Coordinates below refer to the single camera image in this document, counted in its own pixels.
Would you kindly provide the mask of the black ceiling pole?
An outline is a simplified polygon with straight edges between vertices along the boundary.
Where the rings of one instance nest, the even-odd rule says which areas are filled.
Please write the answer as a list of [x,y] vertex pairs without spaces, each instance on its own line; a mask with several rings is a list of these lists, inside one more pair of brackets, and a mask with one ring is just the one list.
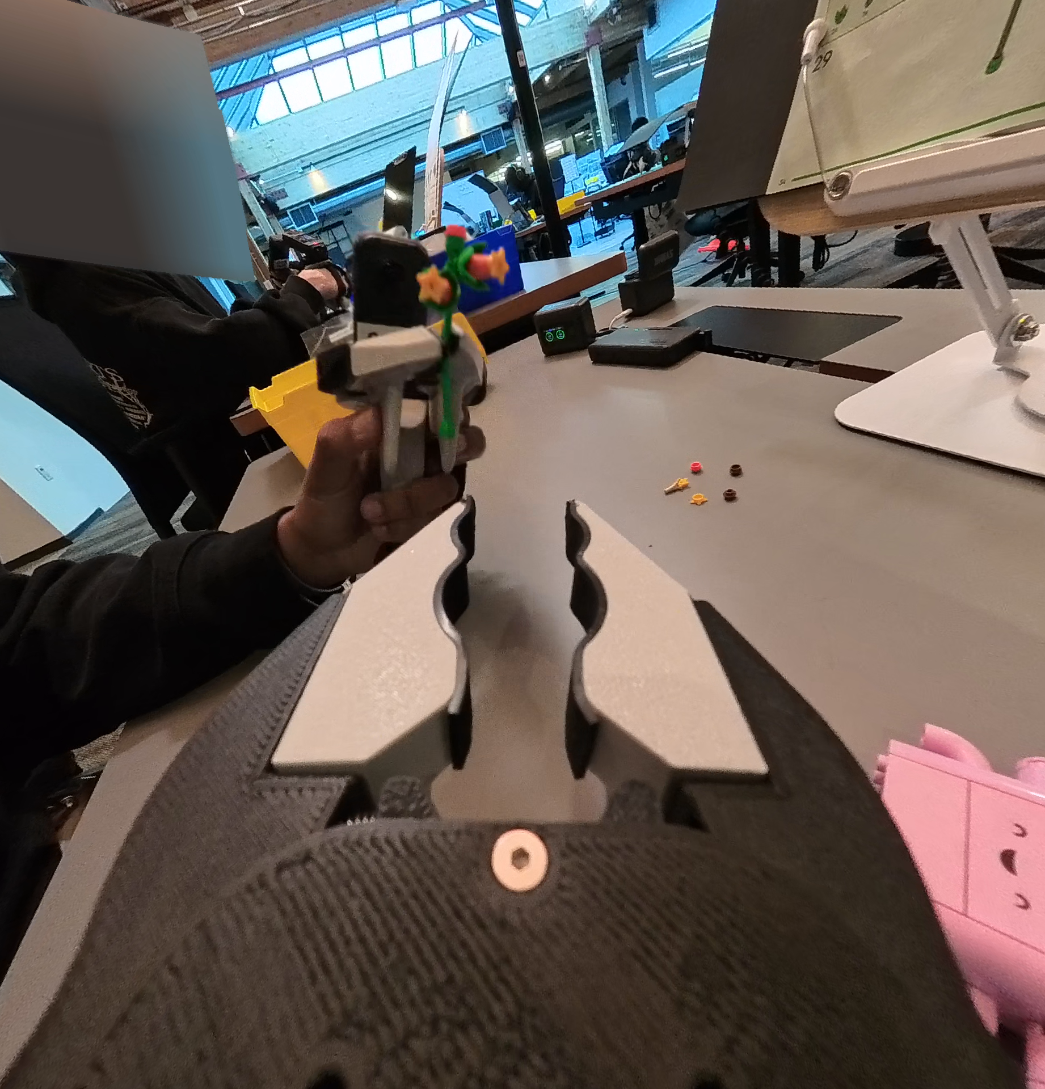
[[552,254],[557,258],[567,258],[570,257],[570,235],[558,210],[557,196],[544,150],[544,134],[514,2],[495,1],[494,7]]

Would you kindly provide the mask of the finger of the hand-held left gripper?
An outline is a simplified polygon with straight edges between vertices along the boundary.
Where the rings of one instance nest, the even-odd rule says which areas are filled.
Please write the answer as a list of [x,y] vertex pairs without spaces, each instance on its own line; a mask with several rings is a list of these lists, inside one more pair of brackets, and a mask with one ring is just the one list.
[[430,393],[440,360],[440,340],[427,328],[368,337],[351,346],[351,406],[379,411],[380,481],[385,491],[402,489],[425,473]]
[[460,461],[462,427],[487,391],[488,360],[469,326],[432,326],[431,331],[440,341],[442,357],[434,367],[429,428],[441,470],[453,472]]

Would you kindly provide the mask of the open instruction booklet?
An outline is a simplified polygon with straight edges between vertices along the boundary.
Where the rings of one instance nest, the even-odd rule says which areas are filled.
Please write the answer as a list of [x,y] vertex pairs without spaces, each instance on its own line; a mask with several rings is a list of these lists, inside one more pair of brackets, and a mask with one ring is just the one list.
[[1045,124],[1045,1],[829,1],[766,194]]

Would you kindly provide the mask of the white book stand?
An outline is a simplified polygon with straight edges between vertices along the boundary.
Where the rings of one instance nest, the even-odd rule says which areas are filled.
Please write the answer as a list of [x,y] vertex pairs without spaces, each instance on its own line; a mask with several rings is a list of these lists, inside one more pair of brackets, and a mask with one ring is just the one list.
[[1045,206],[1045,126],[823,170],[815,215],[926,220],[982,331],[857,393],[843,427],[1045,479],[1045,322],[1015,297],[981,216]]

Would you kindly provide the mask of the flat black box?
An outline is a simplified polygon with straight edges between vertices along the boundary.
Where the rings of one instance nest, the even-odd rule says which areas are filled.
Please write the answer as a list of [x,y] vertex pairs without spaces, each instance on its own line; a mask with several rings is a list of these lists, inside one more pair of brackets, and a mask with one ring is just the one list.
[[598,337],[588,348],[597,366],[668,370],[712,347],[712,332],[696,327],[622,328]]

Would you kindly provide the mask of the blue parts bin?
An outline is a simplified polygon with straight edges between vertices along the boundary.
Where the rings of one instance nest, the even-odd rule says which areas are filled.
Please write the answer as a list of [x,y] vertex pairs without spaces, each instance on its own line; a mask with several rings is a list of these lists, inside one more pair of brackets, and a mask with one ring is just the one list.
[[497,227],[475,237],[475,241],[484,246],[484,249],[479,254],[480,256],[491,257],[494,252],[504,250],[506,273],[504,281],[489,279],[483,282],[484,286],[480,289],[464,285],[462,287],[460,308],[462,313],[466,314],[518,294],[524,290],[515,227]]

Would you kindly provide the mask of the person's left forearm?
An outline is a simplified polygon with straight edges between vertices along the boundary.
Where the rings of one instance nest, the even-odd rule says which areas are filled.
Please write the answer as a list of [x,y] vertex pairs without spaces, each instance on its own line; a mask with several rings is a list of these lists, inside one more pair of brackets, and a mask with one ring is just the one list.
[[142,555],[0,560],[0,781],[164,706],[295,631],[351,574],[297,566],[284,513]]

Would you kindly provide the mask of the wooden table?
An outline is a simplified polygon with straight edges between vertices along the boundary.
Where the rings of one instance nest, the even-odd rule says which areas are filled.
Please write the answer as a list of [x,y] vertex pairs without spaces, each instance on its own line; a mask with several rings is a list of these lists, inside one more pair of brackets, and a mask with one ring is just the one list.
[[521,291],[488,303],[467,316],[475,334],[485,345],[499,330],[514,329],[520,323],[532,329],[534,313],[544,306],[624,276],[627,258],[622,250],[593,257],[557,257],[521,264],[519,270]]

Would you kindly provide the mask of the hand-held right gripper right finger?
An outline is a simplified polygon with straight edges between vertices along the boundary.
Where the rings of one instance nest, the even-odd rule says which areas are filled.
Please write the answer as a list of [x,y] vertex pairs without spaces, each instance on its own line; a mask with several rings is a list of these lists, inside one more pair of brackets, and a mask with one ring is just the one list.
[[565,748],[601,783],[762,782],[769,764],[688,590],[582,502],[565,510]]

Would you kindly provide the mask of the black jacket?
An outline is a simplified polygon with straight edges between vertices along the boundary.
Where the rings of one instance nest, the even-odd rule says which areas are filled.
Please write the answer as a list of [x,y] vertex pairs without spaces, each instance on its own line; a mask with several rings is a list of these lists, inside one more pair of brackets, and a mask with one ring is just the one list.
[[62,851],[57,802],[79,773],[73,754],[44,760],[21,784],[0,783],[0,987],[47,891]]

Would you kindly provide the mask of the green flower stem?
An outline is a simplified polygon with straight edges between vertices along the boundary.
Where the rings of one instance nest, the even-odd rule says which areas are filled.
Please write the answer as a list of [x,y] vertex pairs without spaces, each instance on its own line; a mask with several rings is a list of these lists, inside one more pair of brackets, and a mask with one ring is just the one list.
[[416,276],[419,302],[440,316],[437,337],[442,360],[437,374],[435,433],[442,444],[456,440],[462,427],[462,380],[455,377],[462,334],[454,328],[462,287],[487,292],[488,283],[502,286],[511,268],[502,247],[488,250],[485,243],[469,238],[465,227],[445,227],[444,238],[443,265],[428,265]]

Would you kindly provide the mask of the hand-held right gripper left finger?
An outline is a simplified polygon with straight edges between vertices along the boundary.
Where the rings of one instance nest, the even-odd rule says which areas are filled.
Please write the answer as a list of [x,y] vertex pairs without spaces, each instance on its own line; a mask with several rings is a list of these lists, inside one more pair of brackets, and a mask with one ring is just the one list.
[[474,738],[457,622],[469,605],[475,500],[464,497],[352,585],[271,755],[290,776],[434,779]]

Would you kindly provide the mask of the black power bank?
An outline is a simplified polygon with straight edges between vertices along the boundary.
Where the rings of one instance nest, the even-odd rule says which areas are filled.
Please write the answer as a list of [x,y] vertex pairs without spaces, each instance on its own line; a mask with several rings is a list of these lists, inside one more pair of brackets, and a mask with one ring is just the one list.
[[590,299],[573,297],[541,307],[533,315],[534,334],[548,358],[585,351],[597,341],[597,320]]

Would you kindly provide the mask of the yellow storage bin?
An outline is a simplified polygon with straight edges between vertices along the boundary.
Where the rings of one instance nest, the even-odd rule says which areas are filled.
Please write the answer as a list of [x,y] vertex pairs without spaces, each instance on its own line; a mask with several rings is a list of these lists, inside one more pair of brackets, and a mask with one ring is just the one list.
[[[456,315],[454,326],[469,323]],[[253,388],[249,400],[303,466],[309,465],[317,435],[325,423],[366,408],[352,408],[351,401],[339,401],[318,389],[315,355],[311,360],[278,375],[268,388]]]

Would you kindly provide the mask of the person's left hand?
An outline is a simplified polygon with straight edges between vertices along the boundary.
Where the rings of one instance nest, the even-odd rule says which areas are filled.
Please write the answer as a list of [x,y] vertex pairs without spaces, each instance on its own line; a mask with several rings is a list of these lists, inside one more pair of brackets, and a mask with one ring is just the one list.
[[466,424],[460,462],[441,472],[432,453],[415,482],[381,488],[382,416],[370,407],[327,423],[293,507],[276,522],[276,543],[292,574],[315,590],[339,587],[371,568],[384,546],[399,546],[462,495],[462,468],[485,451],[485,435]]

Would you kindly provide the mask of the black charging dock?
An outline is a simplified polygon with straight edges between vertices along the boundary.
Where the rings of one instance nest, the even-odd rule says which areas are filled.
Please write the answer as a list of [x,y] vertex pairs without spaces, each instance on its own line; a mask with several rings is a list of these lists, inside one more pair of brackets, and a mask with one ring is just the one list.
[[674,269],[679,264],[679,232],[668,230],[637,250],[637,269],[617,285],[622,309],[643,317],[675,297]]

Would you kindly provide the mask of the pink brick figure pot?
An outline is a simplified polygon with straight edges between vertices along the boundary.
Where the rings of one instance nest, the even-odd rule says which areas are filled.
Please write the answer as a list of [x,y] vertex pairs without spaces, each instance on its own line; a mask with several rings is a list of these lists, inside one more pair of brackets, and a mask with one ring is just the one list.
[[873,782],[981,1021],[1020,1038],[1026,1087],[1045,1087],[1045,756],[1000,773],[926,724],[918,744],[888,744]]

